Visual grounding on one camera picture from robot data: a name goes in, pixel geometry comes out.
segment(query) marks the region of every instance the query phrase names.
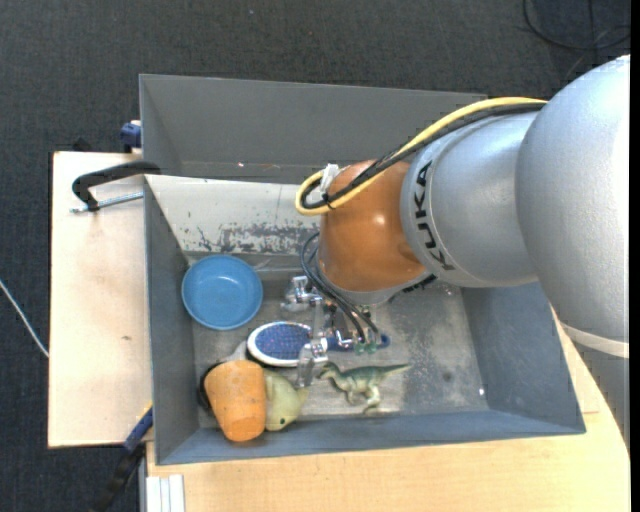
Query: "gray bin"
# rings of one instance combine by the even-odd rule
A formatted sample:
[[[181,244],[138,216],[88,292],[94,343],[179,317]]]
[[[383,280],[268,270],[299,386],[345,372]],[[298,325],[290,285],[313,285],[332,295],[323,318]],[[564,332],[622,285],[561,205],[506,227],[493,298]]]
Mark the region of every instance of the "gray bin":
[[[142,76],[140,86],[144,157],[177,176],[148,176],[145,183],[159,464],[584,432],[540,287],[436,284],[376,308],[376,321],[392,335],[389,348],[332,355],[343,368],[411,363],[382,384],[378,415],[364,417],[328,381],[318,381],[301,418],[284,431],[227,441],[198,403],[202,372],[264,323],[311,323],[311,312],[279,307],[288,279],[301,273],[297,251],[318,222],[296,216],[295,187],[286,184],[327,162],[380,156],[480,97],[163,76]],[[279,243],[261,244],[267,239]],[[265,290],[258,315],[232,331],[194,322],[180,293],[189,264],[220,253],[253,265]]]

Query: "black cable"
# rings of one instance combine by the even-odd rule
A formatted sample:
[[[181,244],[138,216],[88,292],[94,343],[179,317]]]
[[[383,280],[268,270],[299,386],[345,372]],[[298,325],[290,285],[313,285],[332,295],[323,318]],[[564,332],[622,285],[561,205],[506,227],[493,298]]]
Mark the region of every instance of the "black cable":
[[[309,257],[309,260],[306,259],[309,245],[313,240],[318,238],[319,235],[320,233],[311,235],[302,246],[302,250],[300,252],[302,269],[304,270],[307,277],[309,277],[312,284],[318,289],[318,291],[327,296],[329,299],[333,300],[336,305],[349,317],[349,319],[353,322],[356,330],[358,331],[358,336],[364,342],[367,338],[358,319],[366,323],[375,334],[379,334],[378,327],[367,315],[362,313],[355,305],[351,304],[351,302],[343,297],[337,290],[333,289],[331,285],[324,280],[324,278],[322,277],[322,273],[317,266],[317,260],[314,259],[317,248],[313,250]],[[312,261],[315,261],[315,270],[309,266]]]
[[[336,200],[340,199],[342,196],[344,196],[345,194],[351,192],[353,189],[359,187],[364,182],[370,180],[374,176],[376,176],[376,175],[380,174],[381,172],[385,171],[386,169],[391,167],[393,164],[395,164],[395,163],[397,163],[397,162],[399,162],[401,160],[404,160],[407,156],[411,155],[412,153],[414,153],[414,152],[418,151],[419,149],[421,149],[421,148],[433,143],[434,141],[444,137],[445,135],[448,135],[451,132],[459,130],[460,128],[463,128],[463,127],[468,126],[468,125],[470,125],[472,123],[481,121],[481,120],[486,119],[488,117],[499,116],[499,115],[522,114],[522,113],[526,113],[526,112],[540,110],[543,105],[544,104],[542,104],[542,103],[523,103],[523,104],[516,104],[516,105],[496,105],[494,107],[489,107],[487,109],[480,110],[478,112],[473,112],[471,114],[468,114],[468,115],[466,115],[464,117],[461,117],[460,119],[452,121],[451,123],[447,124],[446,126],[444,126],[442,129],[438,130],[436,133],[434,133],[430,137],[427,137],[425,140],[421,141],[418,144],[415,144],[414,146],[410,147],[409,149],[406,149],[406,150],[398,153],[400,148],[402,148],[402,146],[404,146],[404,144],[403,144],[402,146],[399,146],[394,151],[390,151],[384,157],[382,157],[382,158],[376,160],[374,163],[372,163],[362,173],[360,173],[358,176],[356,176],[348,185],[344,186],[338,192],[335,192],[331,196],[325,196],[323,199],[321,199],[319,201],[316,201],[316,202],[313,202],[313,203],[308,203],[307,202],[307,198],[308,198],[309,194],[320,183],[321,178],[318,178],[313,183],[310,183],[309,186],[302,192],[302,197],[301,197],[302,206],[304,208],[306,208],[306,209],[314,209],[314,208],[318,208],[318,207],[321,207],[321,206],[330,205],[333,201],[336,201]]]
[[[609,29],[605,30],[604,32],[601,32],[600,35],[598,37],[596,37],[595,42],[597,43],[601,39],[604,39],[606,36],[608,36],[612,31],[620,30],[621,28],[628,28],[628,25],[618,25],[616,27],[609,28]],[[564,76],[564,81],[565,82],[570,82],[571,80],[573,80],[573,78],[575,78],[575,77],[572,78],[571,75],[575,72],[576,69],[578,69],[580,67],[580,65],[582,64],[584,59],[586,59],[589,56],[590,53],[591,53],[590,51],[585,51],[584,54],[582,55],[582,57],[580,57],[575,62],[575,64],[573,64],[569,68],[569,71],[567,71],[567,73]]]
[[[319,277],[319,273],[316,274],[311,267],[309,267],[309,261],[307,261],[305,259],[305,254],[307,252],[307,249],[309,247],[309,244],[319,236],[319,233],[316,233],[314,235],[312,235],[311,237],[309,237],[309,239],[305,242],[305,244],[302,247],[302,251],[300,253],[301,256],[301,264],[302,264],[302,269],[304,270],[304,273],[307,275],[307,277],[311,280],[311,283],[313,284],[313,286],[316,287],[316,289],[322,293],[323,295],[325,295],[326,297],[332,299],[337,305],[338,307],[340,307],[340,309],[342,309],[342,311],[350,318],[350,320],[353,322],[356,330],[358,331],[358,336],[365,341],[366,337],[364,334],[364,330],[362,329],[362,326],[360,325],[360,323],[357,321],[357,319],[355,318],[355,315],[357,314],[356,312],[354,312],[353,308],[350,307],[350,305],[344,303],[340,297],[338,297],[336,295],[336,293],[331,290],[328,286],[325,285],[325,283],[320,279]]]
[[[620,29],[629,29],[629,32],[627,34],[625,34],[624,36],[621,36],[620,38],[611,41],[607,44],[603,44],[603,45],[598,45],[598,40],[594,39],[593,42],[588,45],[588,46],[580,46],[580,45],[574,45],[574,44],[569,44],[566,43],[564,41],[560,41],[558,39],[555,39],[551,36],[549,36],[548,34],[545,34],[542,30],[540,30],[539,28],[537,28],[533,22],[531,21],[531,16],[529,15],[529,9],[527,8],[528,2],[530,0],[522,0],[522,13],[524,15],[524,20],[527,23],[527,26],[529,27],[529,29],[535,34],[537,35],[540,39],[542,39],[543,41],[546,41],[549,44],[553,44],[555,46],[559,46],[560,48],[566,48],[567,50],[580,50],[580,51],[587,51],[587,52],[592,52],[592,51],[599,51],[599,50],[605,50],[606,48],[611,48],[612,46],[616,46],[622,42],[624,42],[625,40],[629,39],[631,37],[631,25],[617,25],[615,27],[612,27],[610,29],[608,29],[606,31],[606,35],[608,35],[609,33],[613,32],[614,30],[620,30]],[[593,4],[590,1],[589,2],[589,15],[591,18],[593,18]]]

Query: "blue bowl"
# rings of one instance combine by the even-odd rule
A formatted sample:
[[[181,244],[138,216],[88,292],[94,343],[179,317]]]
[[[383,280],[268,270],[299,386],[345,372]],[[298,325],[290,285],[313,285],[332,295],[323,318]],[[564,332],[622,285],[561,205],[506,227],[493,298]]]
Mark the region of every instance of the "blue bowl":
[[[226,331],[251,320],[262,304],[262,283],[253,268],[227,255],[208,256],[187,270],[182,301],[198,323]]]

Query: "white cable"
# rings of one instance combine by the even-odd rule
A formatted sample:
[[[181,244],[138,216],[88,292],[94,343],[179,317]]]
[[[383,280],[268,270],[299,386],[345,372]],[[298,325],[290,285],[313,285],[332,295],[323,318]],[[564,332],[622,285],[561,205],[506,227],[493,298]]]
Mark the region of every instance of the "white cable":
[[[31,334],[31,336],[33,337],[33,340],[38,345],[38,348],[40,349],[40,351],[45,356],[49,357],[49,351],[42,344],[42,342],[40,341],[40,338],[38,338],[38,335],[36,334],[36,331],[33,330],[33,327],[31,327],[31,324],[29,323],[29,320],[27,319],[27,316],[24,314],[24,312],[22,311],[22,309],[20,308],[20,306],[18,305],[16,300],[13,298],[13,295],[11,295],[11,292],[9,292],[9,289],[6,287],[6,285],[4,284],[2,279],[0,279],[0,288],[2,288],[2,291],[4,291],[4,293],[6,294],[7,298],[9,299],[9,302],[11,302],[11,304],[13,304],[13,307],[16,308],[16,311],[20,315],[20,318],[22,318],[22,321],[24,322],[24,325],[27,326],[27,329],[29,330],[29,333]]]

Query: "wire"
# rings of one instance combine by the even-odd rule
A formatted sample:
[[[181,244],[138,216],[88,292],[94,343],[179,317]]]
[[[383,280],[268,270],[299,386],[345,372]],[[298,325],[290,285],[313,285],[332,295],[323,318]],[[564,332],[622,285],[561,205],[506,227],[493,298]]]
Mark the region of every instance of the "wire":
[[[442,119],[431,124],[416,135],[408,143],[394,150],[371,164],[360,173],[351,183],[331,196],[325,196],[321,201],[308,203],[307,197],[322,179],[323,171],[319,171],[307,178],[298,188],[295,198],[296,210],[303,215],[319,215],[338,208],[360,192],[372,185],[382,173],[393,164],[406,158],[411,153],[431,144],[435,140],[481,119],[496,115],[506,115],[538,110],[545,105],[544,100],[531,98],[495,98],[482,100],[458,109]]]
[[[315,259],[317,253],[317,247],[314,248],[309,259],[307,259],[306,253],[308,251],[309,245],[313,240],[318,238],[320,233],[315,233],[311,235],[307,241],[303,244],[302,250],[300,251],[300,260],[302,264],[302,269],[305,274],[309,277],[312,284],[322,293],[327,296],[331,300],[333,300],[340,309],[349,317],[349,319],[353,322],[356,330],[358,331],[358,336],[362,340],[362,342],[366,342],[366,335],[364,333],[364,329],[360,324],[360,321],[366,323],[371,330],[375,334],[379,334],[378,327],[373,323],[373,321],[364,313],[362,313],[355,305],[351,304],[346,298],[344,298],[337,290],[331,287],[331,285],[325,281],[322,277],[322,274],[317,266],[317,259]],[[315,261],[315,269],[311,268],[309,265],[312,261]]]
[[[18,305],[16,300],[13,298],[13,295],[11,295],[11,292],[9,291],[7,286],[4,284],[2,279],[0,279],[0,288],[2,288],[2,291],[5,293],[5,295],[9,299],[9,302],[11,302],[11,304],[13,305],[15,310],[18,312],[18,315],[20,315],[20,318],[24,322],[24,325],[27,327],[27,330],[31,334],[31,337],[36,342],[36,345],[38,345],[38,348],[40,349],[40,352],[42,352],[46,357],[49,357],[49,351],[45,348],[45,346],[42,343],[42,341],[40,341],[40,338],[36,334],[36,331],[33,329],[33,327],[31,327],[31,324],[29,323],[29,320],[27,319],[27,315],[24,314],[24,311],[22,311],[22,308],[20,308],[20,306]]]
[[[568,50],[581,50],[581,51],[598,51],[598,50],[604,50],[606,48],[611,48],[612,46],[616,46],[622,42],[624,42],[625,40],[629,39],[631,37],[631,25],[618,25],[615,27],[612,27],[610,29],[608,29],[607,31],[605,31],[605,35],[608,35],[609,33],[613,32],[614,30],[620,30],[620,29],[629,29],[629,32],[627,34],[625,34],[624,36],[619,37],[618,39],[615,39],[614,41],[611,41],[607,44],[603,44],[603,45],[598,45],[598,41],[601,39],[601,37],[595,38],[593,39],[593,42],[588,45],[588,46],[580,46],[580,45],[574,45],[574,44],[570,44],[570,43],[566,43],[564,41],[560,41],[558,39],[555,39],[551,36],[549,36],[548,34],[545,34],[542,30],[540,30],[539,28],[537,28],[533,22],[531,21],[531,16],[529,15],[529,9],[527,8],[528,2],[530,0],[522,0],[522,13],[524,15],[524,20],[527,23],[527,26],[529,27],[529,29],[535,34],[537,35],[540,39],[542,39],[543,41],[546,41],[549,44],[553,44],[555,46],[559,46],[560,48],[566,48]],[[589,17],[590,17],[590,22],[591,22],[591,32],[593,35],[593,3],[590,1],[589,2]]]
[[[616,25],[615,27],[611,27],[611,28],[609,28],[609,29],[605,30],[604,32],[601,32],[601,33],[600,33],[600,35],[598,35],[598,37],[596,37],[596,38],[594,39],[594,43],[597,43],[598,41],[600,41],[600,40],[604,39],[606,36],[608,36],[608,35],[609,35],[611,32],[613,32],[614,30],[620,30],[620,29],[622,29],[622,28],[629,28],[629,25]],[[582,55],[582,57],[580,57],[580,58],[575,62],[575,64],[573,64],[573,65],[571,66],[571,68],[569,68],[569,71],[567,71],[567,73],[565,74],[565,77],[564,77],[564,81],[565,81],[565,82],[569,82],[569,81],[573,80],[573,78],[575,78],[575,77],[573,77],[573,78],[572,78],[572,76],[571,76],[571,75],[572,75],[572,74],[574,74],[574,73],[576,72],[576,70],[578,69],[578,67],[580,67],[580,65],[584,62],[584,60],[585,60],[587,57],[589,57],[589,55],[590,55],[591,51],[596,51],[596,52],[597,52],[597,51],[598,51],[598,49],[596,49],[596,50],[586,50],[586,51],[584,52],[584,54]]]

